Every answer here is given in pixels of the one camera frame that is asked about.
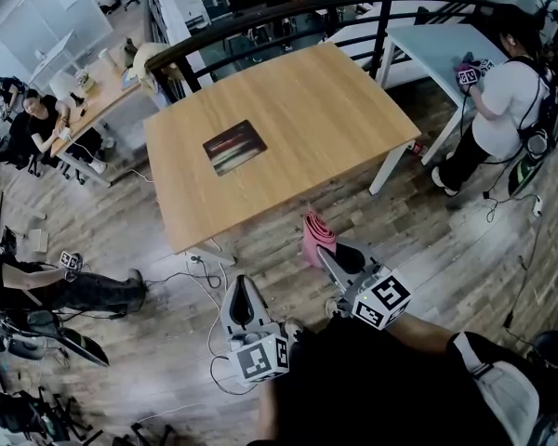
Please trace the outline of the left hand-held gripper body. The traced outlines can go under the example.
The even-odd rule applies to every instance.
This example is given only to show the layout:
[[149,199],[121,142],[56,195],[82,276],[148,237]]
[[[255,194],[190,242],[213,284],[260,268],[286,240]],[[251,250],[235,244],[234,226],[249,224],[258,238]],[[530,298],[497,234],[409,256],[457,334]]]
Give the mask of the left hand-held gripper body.
[[247,329],[223,323],[228,359],[242,384],[258,384],[289,372],[288,339],[278,322]]

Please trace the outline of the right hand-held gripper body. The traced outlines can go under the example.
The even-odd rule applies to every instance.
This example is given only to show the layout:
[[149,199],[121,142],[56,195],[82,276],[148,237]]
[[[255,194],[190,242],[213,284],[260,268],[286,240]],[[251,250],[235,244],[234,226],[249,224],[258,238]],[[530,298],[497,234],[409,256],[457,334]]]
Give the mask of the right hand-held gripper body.
[[399,269],[384,266],[362,273],[345,291],[351,316],[383,330],[408,307],[411,293]]

